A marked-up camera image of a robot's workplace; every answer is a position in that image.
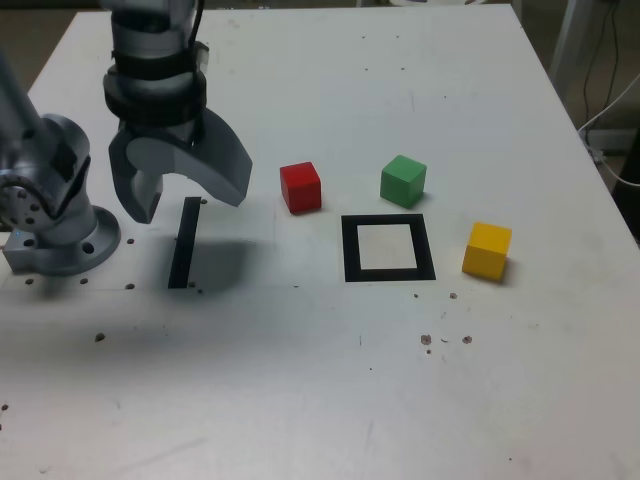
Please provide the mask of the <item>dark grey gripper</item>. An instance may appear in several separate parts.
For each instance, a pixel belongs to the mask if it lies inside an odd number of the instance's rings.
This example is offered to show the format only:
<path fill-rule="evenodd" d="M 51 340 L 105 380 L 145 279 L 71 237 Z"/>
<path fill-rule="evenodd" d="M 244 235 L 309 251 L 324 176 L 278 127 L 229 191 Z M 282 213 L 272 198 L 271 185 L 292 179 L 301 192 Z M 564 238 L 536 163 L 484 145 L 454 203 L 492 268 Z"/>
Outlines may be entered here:
<path fill-rule="evenodd" d="M 252 160 L 231 127 L 210 110 L 169 126 L 119 115 L 109 146 L 117 197 L 131 218 L 150 224 L 163 192 L 162 176 L 182 175 L 215 199 L 239 206 L 245 199 Z"/>

